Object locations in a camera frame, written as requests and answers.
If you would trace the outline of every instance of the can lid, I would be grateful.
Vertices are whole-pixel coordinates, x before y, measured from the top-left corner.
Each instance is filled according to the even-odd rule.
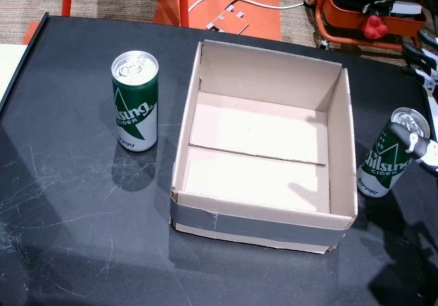
[[[111,65],[113,77],[122,84],[139,86],[152,80],[158,72],[158,62],[145,51],[127,51]]]
[[[430,136],[430,127],[427,120],[417,111],[409,107],[399,107],[391,115],[391,122],[399,123],[411,133],[425,138]]]

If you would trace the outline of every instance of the white cable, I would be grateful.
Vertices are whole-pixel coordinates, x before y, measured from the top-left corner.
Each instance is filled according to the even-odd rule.
[[[189,13],[197,6],[197,5],[199,5],[200,3],[202,3],[204,0],[198,0],[198,1],[196,1],[193,5],[191,5],[190,6],[190,8],[189,8]],[[272,9],[272,10],[289,10],[289,9],[291,9],[291,8],[295,8],[295,7],[299,7],[299,6],[301,6],[301,5],[303,5],[304,3],[303,2],[301,2],[301,3],[297,3],[297,4],[295,4],[295,5],[289,5],[289,6],[272,6],[272,5],[266,5],[266,4],[264,4],[264,3],[257,3],[256,1],[253,1],[253,0],[240,0],[240,1],[244,1],[245,3],[251,3],[251,4],[253,4],[253,5],[256,5],[256,6],[260,6],[260,7],[264,7],[264,8],[270,8],[270,9]]]

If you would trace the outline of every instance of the chilsung logo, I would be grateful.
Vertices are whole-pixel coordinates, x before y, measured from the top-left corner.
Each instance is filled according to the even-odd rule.
[[[392,177],[402,173],[411,162],[412,159],[403,150],[399,150],[398,143],[383,132],[375,147],[367,154],[362,169],[389,188]]]
[[[128,108],[118,88],[114,102],[116,104],[117,125],[122,127],[130,135],[144,140],[136,125],[141,123],[153,111],[156,104],[149,106],[148,103],[143,102],[137,107]]]

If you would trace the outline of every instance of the can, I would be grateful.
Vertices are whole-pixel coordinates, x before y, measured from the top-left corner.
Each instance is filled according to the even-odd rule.
[[[127,51],[111,65],[119,142],[144,151],[157,142],[158,62],[145,51]]]
[[[390,123],[400,123],[411,133],[425,138],[430,135],[427,120],[417,111],[399,107],[392,112],[391,120],[357,169],[357,188],[366,196],[386,195],[412,162],[411,156],[388,132],[387,126]]]

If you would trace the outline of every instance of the floor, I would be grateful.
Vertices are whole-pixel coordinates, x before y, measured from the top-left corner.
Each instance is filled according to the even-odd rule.
[[[281,5],[298,3],[302,0],[280,0]],[[45,12],[60,14],[61,0],[1,0],[0,43],[20,43],[31,21],[39,21]],[[157,0],[73,0],[72,16],[112,18],[130,21],[151,22]],[[426,28],[432,31],[428,12]],[[315,31],[313,10],[299,7],[281,11],[281,36],[283,41],[310,47],[319,45],[320,36]],[[333,45],[332,50],[360,55],[382,62],[402,65],[399,53],[368,47]]]

